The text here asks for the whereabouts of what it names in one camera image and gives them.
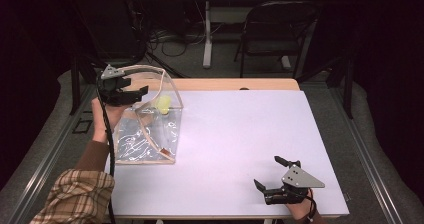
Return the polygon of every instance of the dark background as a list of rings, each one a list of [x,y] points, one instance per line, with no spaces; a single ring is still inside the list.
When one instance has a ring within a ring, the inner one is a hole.
[[[358,43],[354,78],[368,94],[377,138],[402,179],[423,201],[424,176],[417,170],[424,169],[424,3],[378,1],[369,6],[325,5],[304,71]],[[64,0],[0,0],[0,78],[6,90],[3,106],[7,107],[1,114],[5,137],[0,154],[1,187],[52,111],[60,91],[56,79],[70,69],[73,54],[143,56],[143,43],[129,28],[133,23],[126,18],[125,5],[104,0],[93,3],[79,2],[79,13]],[[170,19],[159,15],[165,9]],[[181,33],[187,25],[183,14],[192,9],[190,2],[169,1],[151,5],[150,13],[158,24]],[[100,36],[101,45],[93,35]]]

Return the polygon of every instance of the chair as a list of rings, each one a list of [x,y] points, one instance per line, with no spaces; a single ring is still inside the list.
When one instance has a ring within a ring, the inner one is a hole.
[[[254,7],[246,17],[234,61],[241,52],[240,77],[247,56],[297,56],[296,72],[306,32],[316,20],[319,8],[305,2],[266,2]]]

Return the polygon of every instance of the plaid sleeve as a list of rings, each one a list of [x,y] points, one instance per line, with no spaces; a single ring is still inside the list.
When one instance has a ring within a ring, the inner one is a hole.
[[[114,185],[113,177],[104,172],[67,170],[31,223],[101,223]]]

